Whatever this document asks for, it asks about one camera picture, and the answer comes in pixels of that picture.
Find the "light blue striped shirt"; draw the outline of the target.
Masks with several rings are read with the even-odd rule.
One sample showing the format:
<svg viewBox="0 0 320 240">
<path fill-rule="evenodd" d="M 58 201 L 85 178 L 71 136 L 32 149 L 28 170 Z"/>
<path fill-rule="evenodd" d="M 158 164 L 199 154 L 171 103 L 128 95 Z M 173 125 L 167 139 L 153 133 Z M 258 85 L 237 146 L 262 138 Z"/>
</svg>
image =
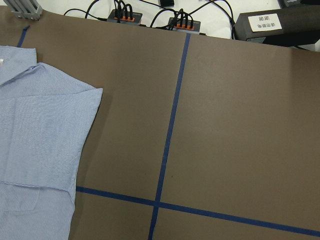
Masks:
<svg viewBox="0 0 320 240">
<path fill-rule="evenodd" d="M 1 239 L 68 239 L 79 162 L 102 95 L 38 62 L 34 48 L 0 48 Z"/>
</svg>

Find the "grey USB hub right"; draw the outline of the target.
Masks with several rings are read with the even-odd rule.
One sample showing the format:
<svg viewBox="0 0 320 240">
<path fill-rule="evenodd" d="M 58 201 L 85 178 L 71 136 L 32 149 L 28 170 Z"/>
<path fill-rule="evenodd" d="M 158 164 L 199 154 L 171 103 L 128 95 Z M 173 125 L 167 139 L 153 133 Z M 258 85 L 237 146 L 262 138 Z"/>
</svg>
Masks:
<svg viewBox="0 0 320 240">
<path fill-rule="evenodd" d="M 192 20 L 191 18 L 186 20 L 185 18 L 181 19 L 180 17 L 178 18 L 170 17 L 165 28 L 170 31 L 199 35 L 201 22 L 197 20 Z"/>
</svg>

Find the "grey usb hub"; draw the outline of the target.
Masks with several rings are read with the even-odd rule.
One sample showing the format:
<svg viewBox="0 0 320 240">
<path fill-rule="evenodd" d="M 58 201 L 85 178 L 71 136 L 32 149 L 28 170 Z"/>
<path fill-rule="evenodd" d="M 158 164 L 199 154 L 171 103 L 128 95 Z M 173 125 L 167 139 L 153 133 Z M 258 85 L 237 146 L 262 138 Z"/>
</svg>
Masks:
<svg viewBox="0 0 320 240">
<path fill-rule="evenodd" d="M 121 24 L 139 26 L 142 20 L 142 16 L 143 16 L 142 13 L 139 13 L 139 12 L 130 13 L 129 11 L 127 11 L 127 14 L 123 12 L 121 17 L 117 17 L 116 10 L 113 9 L 110 15 L 108 16 L 107 21 L 112 23 L 121 23 Z"/>
<path fill-rule="evenodd" d="M 170 31 L 199 35 L 201 22 L 197 20 L 192 20 L 191 18 L 186 20 L 185 18 L 181 19 L 180 17 L 178 18 L 170 17 L 165 28 Z"/>
</svg>

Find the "grey USB hub left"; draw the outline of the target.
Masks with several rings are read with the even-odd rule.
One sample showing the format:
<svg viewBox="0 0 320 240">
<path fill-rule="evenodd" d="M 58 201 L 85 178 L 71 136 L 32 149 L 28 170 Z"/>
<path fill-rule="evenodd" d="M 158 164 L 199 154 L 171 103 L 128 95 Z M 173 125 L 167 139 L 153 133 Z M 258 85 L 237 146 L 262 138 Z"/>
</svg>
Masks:
<svg viewBox="0 0 320 240">
<path fill-rule="evenodd" d="M 139 26 L 142 20 L 142 16 L 143 16 L 142 13 L 139 13 L 139 12 L 130 13 L 129 11 L 127 11 L 127 14 L 123 12 L 121 17 L 117 17 L 116 10 L 113 9 L 110 15 L 108 16 L 107 21 L 112 23 L 121 23 L 121 24 Z"/>
</svg>

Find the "black box with label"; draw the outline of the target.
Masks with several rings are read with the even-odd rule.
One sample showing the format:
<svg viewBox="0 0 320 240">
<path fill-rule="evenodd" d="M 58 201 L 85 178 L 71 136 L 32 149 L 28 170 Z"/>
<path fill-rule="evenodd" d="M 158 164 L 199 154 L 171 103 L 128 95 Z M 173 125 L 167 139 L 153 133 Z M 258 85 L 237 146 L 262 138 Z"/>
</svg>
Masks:
<svg viewBox="0 0 320 240">
<path fill-rule="evenodd" d="M 305 5 L 240 13 L 235 39 L 282 47 L 310 45 L 320 39 L 320 7 Z"/>
</svg>

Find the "grey aluminium frame post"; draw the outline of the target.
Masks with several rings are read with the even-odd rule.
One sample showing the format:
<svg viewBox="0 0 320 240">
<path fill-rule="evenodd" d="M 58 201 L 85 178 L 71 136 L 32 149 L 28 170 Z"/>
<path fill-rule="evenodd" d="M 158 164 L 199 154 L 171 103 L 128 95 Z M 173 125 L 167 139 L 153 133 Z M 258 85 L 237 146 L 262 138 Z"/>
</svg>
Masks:
<svg viewBox="0 0 320 240">
<path fill-rule="evenodd" d="M 38 21 L 43 8 L 36 0 L 3 0 L 11 12 L 19 19 Z"/>
</svg>

